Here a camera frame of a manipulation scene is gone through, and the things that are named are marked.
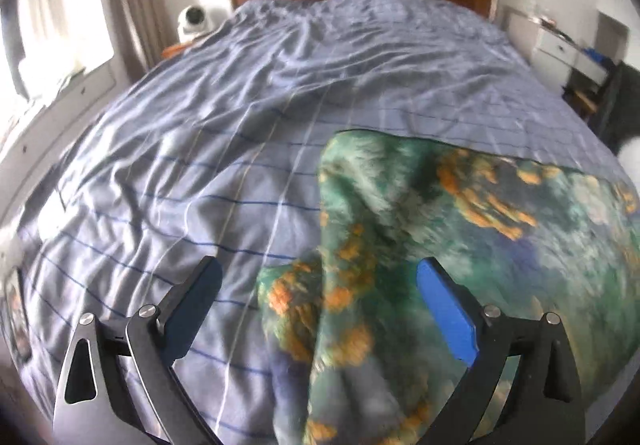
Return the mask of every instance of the green blanket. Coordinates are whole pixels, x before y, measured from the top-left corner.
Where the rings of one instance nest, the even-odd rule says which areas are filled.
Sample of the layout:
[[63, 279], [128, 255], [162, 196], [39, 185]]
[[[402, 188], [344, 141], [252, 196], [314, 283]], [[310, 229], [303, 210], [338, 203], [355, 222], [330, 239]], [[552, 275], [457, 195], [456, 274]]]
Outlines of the green blanket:
[[[562, 317], [585, 404], [639, 346], [640, 245], [625, 184], [432, 140], [336, 135], [320, 246], [258, 278], [279, 443], [412, 444], [465, 366], [415, 287], [437, 257], [480, 303]], [[477, 433], [511, 386], [510, 359]]]

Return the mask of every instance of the wrinkled bedsheet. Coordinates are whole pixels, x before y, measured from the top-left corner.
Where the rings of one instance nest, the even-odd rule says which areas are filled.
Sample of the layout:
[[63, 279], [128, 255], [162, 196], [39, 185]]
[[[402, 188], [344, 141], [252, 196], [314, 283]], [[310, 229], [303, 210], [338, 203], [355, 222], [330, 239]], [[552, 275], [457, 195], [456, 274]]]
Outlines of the wrinkled bedsheet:
[[[504, 33], [469, 10], [252, 0], [115, 101], [28, 201], [20, 235], [34, 353], [20, 375], [43, 411], [52, 415], [82, 313], [127, 316], [209, 254], [225, 270], [222, 290], [175, 370], [225, 444], [274, 441], [255, 279], [319, 243], [319, 155], [348, 128], [626, 180]], [[65, 213], [43, 241], [36, 222], [51, 197]], [[136, 375], [127, 381], [150, 414]]]

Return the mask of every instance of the blue gripper pad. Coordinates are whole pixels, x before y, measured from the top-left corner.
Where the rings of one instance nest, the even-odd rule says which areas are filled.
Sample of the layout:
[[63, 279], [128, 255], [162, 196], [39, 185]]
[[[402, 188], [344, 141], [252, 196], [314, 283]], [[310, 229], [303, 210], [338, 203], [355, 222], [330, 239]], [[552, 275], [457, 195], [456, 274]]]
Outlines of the blue gripper pad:
[[440, 273], [423, 259], [418, 263], [416, 281], [451, 354], [471, 367], [478, 356], [476, 327]]

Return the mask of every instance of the security camera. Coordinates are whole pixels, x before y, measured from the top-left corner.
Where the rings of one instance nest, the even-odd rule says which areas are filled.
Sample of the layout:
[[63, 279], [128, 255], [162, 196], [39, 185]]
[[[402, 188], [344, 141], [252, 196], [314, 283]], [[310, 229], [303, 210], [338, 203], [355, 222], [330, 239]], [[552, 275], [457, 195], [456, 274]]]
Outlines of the security camera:
[[207, 11], [199, 5], [187, 6], [178, 16], [178, 38], [189, 42], [211, 31], [211, 20]]

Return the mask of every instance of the white cabinet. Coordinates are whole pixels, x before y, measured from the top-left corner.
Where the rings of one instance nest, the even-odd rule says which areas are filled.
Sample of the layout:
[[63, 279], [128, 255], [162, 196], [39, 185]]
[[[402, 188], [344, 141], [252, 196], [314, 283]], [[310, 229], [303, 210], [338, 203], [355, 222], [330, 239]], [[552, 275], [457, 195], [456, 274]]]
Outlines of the white cabinet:
[[530, 63], [538, 80], [542, 82], [549, 91], [553, 91], [556, 95], [561, 96], [563, 88], [569, 81], [571, 66], [540, 50], [534, 50]]
[[578, 49], [539, 24], [512, 14], [507, 33], [534, 73], [550, 91], [562, 95], [578, 60]]
[[583, 75], [586, 75], [598, 86], [602, 86], [607, 79], [607, 70], [600, 64], [594, 62], [584, 53], [578, 53], [578, 58], [575, 60], [574, 68], [577, 69]]

